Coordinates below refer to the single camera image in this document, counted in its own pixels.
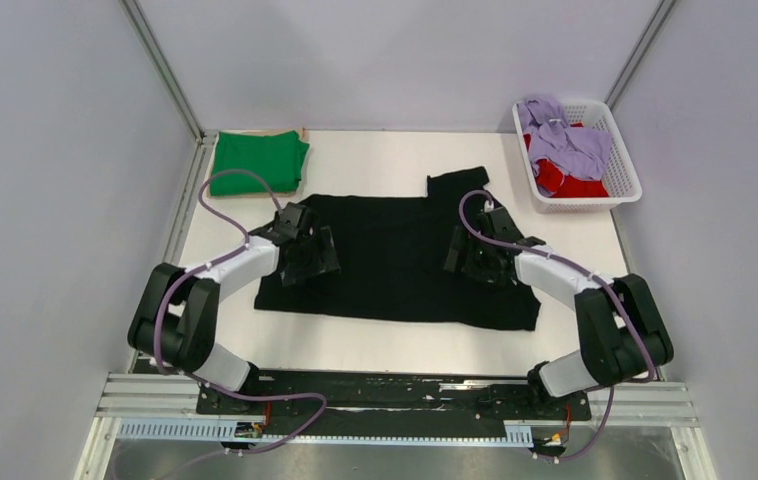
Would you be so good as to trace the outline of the black t shirt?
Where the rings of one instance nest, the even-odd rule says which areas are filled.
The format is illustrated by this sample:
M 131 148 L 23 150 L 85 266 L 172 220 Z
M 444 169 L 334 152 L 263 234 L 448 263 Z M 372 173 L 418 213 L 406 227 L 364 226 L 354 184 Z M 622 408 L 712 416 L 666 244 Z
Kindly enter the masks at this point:
M 340 269 L 294 286 L 265 277 L 255 308 L 534 330 L 541 303 L 529 286 L 517 280 L 490 285 L 444 268 L 461 225 L 461 198 L 489 181 L 480 166 L 427 178 L 423 197 L 308 196 L 302 203 L 330 228 Z

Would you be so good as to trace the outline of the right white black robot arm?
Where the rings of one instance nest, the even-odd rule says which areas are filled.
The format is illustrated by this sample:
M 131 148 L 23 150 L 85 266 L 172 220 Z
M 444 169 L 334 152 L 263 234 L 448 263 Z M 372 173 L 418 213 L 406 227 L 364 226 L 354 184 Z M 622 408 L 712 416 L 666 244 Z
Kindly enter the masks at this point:
M 503 207 L 469 220 L 459 209 L 447 266 L 472 264 L 483 280 L 515 279 L 575 315 L 578 348 L 533 367 L 526 403 L 551 417 L 566 399 L 621 383 L 653 381 L 674 347 L 648 282 L 636 274 L 610 277 L 581 266 L 537 237 L 524 236 Z

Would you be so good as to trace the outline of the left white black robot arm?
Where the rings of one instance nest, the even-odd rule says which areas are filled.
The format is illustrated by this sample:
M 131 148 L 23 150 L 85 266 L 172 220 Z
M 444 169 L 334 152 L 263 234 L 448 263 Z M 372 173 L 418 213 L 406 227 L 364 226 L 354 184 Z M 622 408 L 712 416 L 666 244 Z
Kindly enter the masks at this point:
M 227 253 L 196 266 L 157 265 L 127 342 L 165 371 L 223 389 L 234 411 L 251 412 L 261 400 L 258 369 L 217 343 L 221 301 L 265 277 L 291 287 L 339 270 L 331 227 L 311 208 L 289 203 Z

